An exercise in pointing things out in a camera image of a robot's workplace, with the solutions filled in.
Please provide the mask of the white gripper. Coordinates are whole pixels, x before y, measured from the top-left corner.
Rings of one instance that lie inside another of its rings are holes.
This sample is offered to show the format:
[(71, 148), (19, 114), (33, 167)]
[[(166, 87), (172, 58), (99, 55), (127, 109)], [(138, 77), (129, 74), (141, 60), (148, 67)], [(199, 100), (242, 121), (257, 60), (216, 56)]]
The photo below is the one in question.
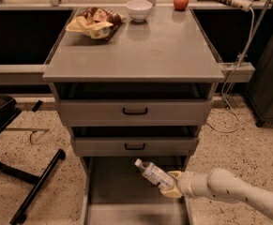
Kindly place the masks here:
[(160, 193), (163, 196), (173, 199), (182, 198), (183, 195), (188, 198), (195, 197), (191, 186), (193, 172), (169, 171), (168, 174), (177, 181), (177, 186), (168, 190), (162, 190)]

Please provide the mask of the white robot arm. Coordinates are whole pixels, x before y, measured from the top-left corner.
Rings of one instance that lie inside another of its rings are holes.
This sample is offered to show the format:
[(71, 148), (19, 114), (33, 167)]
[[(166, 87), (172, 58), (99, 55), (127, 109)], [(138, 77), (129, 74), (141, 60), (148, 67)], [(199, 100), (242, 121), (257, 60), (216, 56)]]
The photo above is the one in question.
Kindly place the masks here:
[(232, 172), (214, 169), (209, 173), (172, 171), (168, 174), (174, 179), (174, 187), (161, 191), (165, 197), (243, 202), (273, 221), (273, 192), (254, 187)]

